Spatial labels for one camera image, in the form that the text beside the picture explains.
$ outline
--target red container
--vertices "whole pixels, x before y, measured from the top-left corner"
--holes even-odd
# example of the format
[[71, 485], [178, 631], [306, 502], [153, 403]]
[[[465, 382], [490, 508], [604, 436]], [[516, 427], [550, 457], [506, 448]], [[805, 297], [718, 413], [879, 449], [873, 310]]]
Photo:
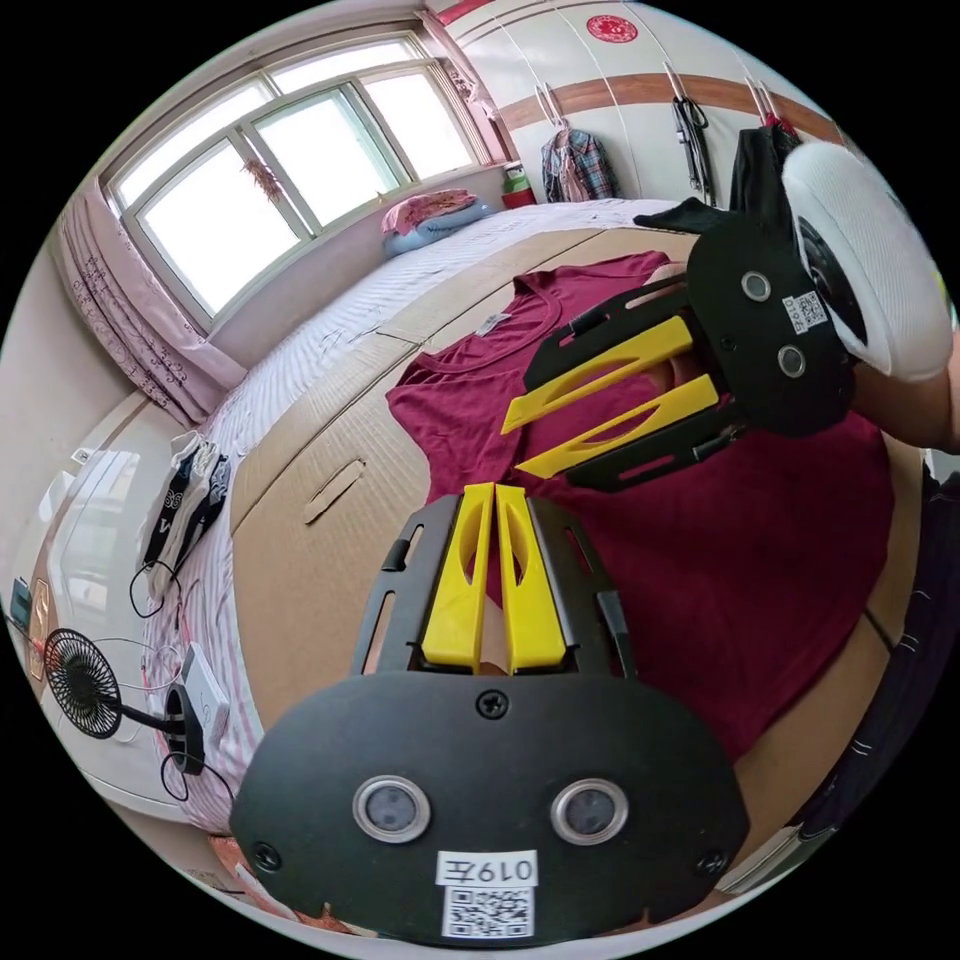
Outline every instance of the red container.
[[537, 198], [533, 195], [533, 189], [531, 187], [527, 187], [526, 190], [516, 190], [513, 193], [505, 193], [503, 195], [503, 205], [508, 210], [515, 210], [517, 207], [529, 207], [536, 202]]

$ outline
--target pink blanket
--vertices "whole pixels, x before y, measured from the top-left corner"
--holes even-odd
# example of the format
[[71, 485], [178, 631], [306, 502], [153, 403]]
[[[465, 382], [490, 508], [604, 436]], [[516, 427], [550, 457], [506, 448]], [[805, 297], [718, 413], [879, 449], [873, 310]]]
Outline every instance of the pink blanket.
[[424, 220], [439, 217], [442, 213], [463, 210], [476, 202], [476, 196], [466, 190], [438, 190], [436, 193], [419, 194], [398, 203], [383, 218], [383, 233], [399, 233], [406, 236], [416, 230]]

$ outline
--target electric fan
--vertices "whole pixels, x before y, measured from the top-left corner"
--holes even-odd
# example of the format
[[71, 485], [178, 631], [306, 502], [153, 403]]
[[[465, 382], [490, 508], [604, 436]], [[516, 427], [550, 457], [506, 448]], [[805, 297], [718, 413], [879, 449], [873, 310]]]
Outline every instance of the electric fan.
[[95, 740], [109, 740], [124, 717], [157, 730], [173, 762], [183, 773], [203, 770], [203, 730], [185, 688], [167, 689], [163, 716], [128, 707], [120, 699], [120, 684], [97, 645], [75, 630], [55, 630], [43, 650], [47, 682], [63, 715]]

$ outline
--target window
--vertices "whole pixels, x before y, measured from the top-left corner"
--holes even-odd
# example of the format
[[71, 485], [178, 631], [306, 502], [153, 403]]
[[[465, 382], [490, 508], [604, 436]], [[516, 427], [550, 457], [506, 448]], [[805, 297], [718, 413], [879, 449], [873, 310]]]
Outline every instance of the window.
[[254, 129], [321, 224], [400, 186], [339, 90], [272, 114]]
[[364, 87], [419, 179], [427, 180], [471, 162], [453, 118], [443, 101], [431, 96], [430, 81], [422, 73], [376, 80]]
[[345, 73], [355, 73], [368, 67], [380, 67], [385, 63], [398, 63], [403, 60], [417, 59], [416, 49], [404, 40], [393, 40], [368, 47], [355, 47], [340, 53], [328, 53], [325, 56], [299, 63], [293, 67], [277, 69], [271, 72], [274, 82], [281, 93], [294, 93], [304, 87], [311, 87], [324, 80]]
[[251, 110], [262, 107], [270, 99], [271, 93], [264, 84], [251, 83], [207, 107], [188, 124], [180, 127], [173, 136], [161, 143], [119, 181], [117, 193], [120, 202], [124, 206], [136, 202], [150, 184], [163, 176], [195, 146], [203, 143], [207, 137], [228, 123], [233, 123]]
[[412, 34], [261, 67], [119, 171], [110, 199], [208, 329], [284, 259], [357, 211], [485, 162]]
[[145, 207], [141, 223], [210, 314], [298, 242], [229, 143]]

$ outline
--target striped bedsheet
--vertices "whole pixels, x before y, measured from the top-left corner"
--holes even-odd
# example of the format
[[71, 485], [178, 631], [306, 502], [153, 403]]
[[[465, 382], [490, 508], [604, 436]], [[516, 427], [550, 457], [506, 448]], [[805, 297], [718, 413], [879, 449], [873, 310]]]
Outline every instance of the striped bedsheet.
[[[538, 233], [631, 227], [634, 216], [673, 205], [657, 200], [598, 200], [524, 207], [498, 213], [446, 240], [404, 254], [378, 268], [294, 331], [250, 371], [202, 432], [230, 455], [236, 470], [240, 460], [326, 369], [438, 283]], [[172, 763], [165, 771], [171, 792], [178, 798], [187, 795], [181, 801], [187, 818], [210, 833], [229, 832], [231, 797], [263, 736], [238, 639], [233, 549], [226, 519], [229, 514], [228, 503], [220, 522], [200, 541], [179, 572], [183, 589], [179, 616], [173, 602], [176, 587], [172, 587], [168, 602], [146, 621], [144, 630], [144, 642], [153, 649], [173, 645], [184, 651], [191, 640], [195, 642], [230, 700], [227, 729], [205, 757], [223, 782], [209, 770], [187, 778], [186, 783]], [[282, 637], [277, 637], [277, 656], [283, 656]], [[153, 661], [159, 659], [147, 658], [149, 686], [159, 686], [169, 678], [168, 660], [166, 667], [160, 665], [151, 671]], [[153, 706], [162, 709], [159, 701]]]

